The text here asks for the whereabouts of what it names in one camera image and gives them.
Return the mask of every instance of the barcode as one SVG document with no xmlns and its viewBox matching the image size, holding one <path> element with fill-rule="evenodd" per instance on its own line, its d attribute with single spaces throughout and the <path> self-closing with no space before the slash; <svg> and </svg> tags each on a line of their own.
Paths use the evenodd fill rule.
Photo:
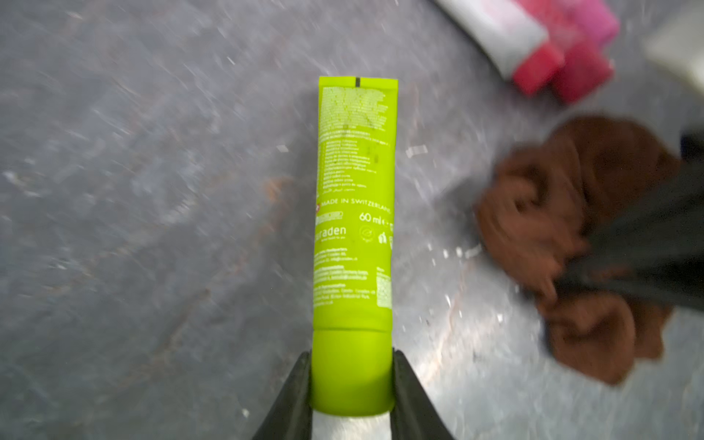
<svg viewBox="0 0 704 440">
<path fill-rule="evenodd" d="M 377 273 L 377 306 L 391 308 L 391 278 Z"/>
</svg>

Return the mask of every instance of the white speck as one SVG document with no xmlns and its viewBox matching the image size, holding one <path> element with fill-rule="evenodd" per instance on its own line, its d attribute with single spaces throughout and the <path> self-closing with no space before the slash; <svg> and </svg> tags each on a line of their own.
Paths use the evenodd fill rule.
<svg viewBox="0 0 704 440">
<path fill-rule="evenodd" d="M 160 220 L 164 225 L 174 225 L 188 220 L 191 207 L 196 205 L 196 198 L 193 196 L 183 200 L 179 206 L 170 210 Z"/>
<path fill-rule="evenodd" d="M 465 252 L 465 258 L 469 260 L 471 257 L 476 257 L 481 253 L 482 253 L 482 245 L 478 244 L 475 247 L 468 249 L 467 252 Z"/>
<path fill-rule="evenodd" d="M 213 115 L 213 121 L 210 123 L 210 127 L 208 128 L 211 133 L 218 134 L 220 133 L 220 123 L 222 122 L 222 117 L 220 117 L 220 113 L 217 110 L 212 110 Z"/>
<path fill-rule="evenodd" d="M 15 185 L 16 187 L 22 186 L 22 181 L 20 180 L 19 177 L 17 177 L 17 173 L 14 171 L 3 171 L 2 173 L 3 176 L 7 179 L 8 182 L 11 184 Z"/>
<path fill-rule="evenodd" d="M 66 130 L 66 132 L 67 132 L 68 134 L 70 134 L 71 136 L 77 137 L 78 139 L 81 139 L 81 140 L 83 140 L 83 141 L 89 141 L 89 140 L 90 140 L 90 139 L 88 139 L 87 137 L 83 136 L 82 134 L 80 134 L 80 133 L 78 133 L 78 132 L 75 132 L 75 131 L 73 131 L 73 130 Z"/>
<path fill-rule="evenodd" d="M 34 192 L 34 191 L 27 191 L 25 189 L 25 183 L 17 176 L 17 173 L 8 170 L 8 171 L 3 171 L 2 172 L 3 176 L 7 179 L 8 182 L 11 184 L 15 185 L 19 190 L 22 191 L 22 194 L 24 194 L 26 197 L 41 197 L 42 195 Z"/>
<path fill-rule="evenodd" d="M 418 156 L 419 154 L 428 154 L 428 147 L 425 145 L 411 146 L 406 149 L 406 155 L 410 159 L 413 156 Z"/>
</svg>

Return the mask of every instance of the white tube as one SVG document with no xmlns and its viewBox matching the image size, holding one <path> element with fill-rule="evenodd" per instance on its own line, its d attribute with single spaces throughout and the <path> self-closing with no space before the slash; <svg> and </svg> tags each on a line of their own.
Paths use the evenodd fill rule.
<svg viewBox="0 0 704 440">
<path fill-rule="evenodd" d="M 505 80 L 548 41 L 548 32 L 511 0 L 435 0 L 479 43 Z"/>
<path fill-rule="evenodd" d="M 648 60 L 704 94 L 704 2 L 669 19 L 645 44 Z"/>
</svg>

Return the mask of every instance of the tube cap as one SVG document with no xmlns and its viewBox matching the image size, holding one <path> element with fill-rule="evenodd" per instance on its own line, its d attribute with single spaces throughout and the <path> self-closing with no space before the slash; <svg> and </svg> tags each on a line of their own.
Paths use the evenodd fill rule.
<svg viewBox="0 0 704 440">
<path fill-rule="evenodd" d="M 601 0 L 584 0 L 571 11 L 570 18 L 599 47 L 609 44 L 620 31 L 615 15 Z"/>
<path fill-rule="evenodd" d="M 565 103 L 575 103 L 607 82 L 613 72 L 611 62 L 585 40 L 565 54 L 565 67 L 555 75 L 553 90 Z"/>
<path fill-rule="evenodd" d="M 562 52 L 547 41 L 526 58 L 513 73 L 513 82 L 526 96 L 532 96 L 553 79 L 565 64 Z"/>
<path fill-rule="evenodd" d="M 394 407 L 391 333 L 316 330 L 310 363 L 310 406 L 343 417 Z"/>
</svg>

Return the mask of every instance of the brown towel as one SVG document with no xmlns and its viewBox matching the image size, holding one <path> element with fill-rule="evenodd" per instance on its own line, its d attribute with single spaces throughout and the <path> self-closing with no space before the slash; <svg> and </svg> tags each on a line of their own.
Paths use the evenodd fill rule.
<svg viewBox="0 0 704 440">
<path fill-rule="evenodd" d="M 571 120 L 496 166 L 477 206 L 479 228 L 498 264 L 536 292 L 561 363 L 617 384 L 635 358 L 662 355 L 670 307 L 606 291 L 558 298 L 553 280 L 568 259 L 589 251 L 584 237 L 594 226 L 678 170 L 679 160 L 646 128 L 600 116 Z"/>
</svg>

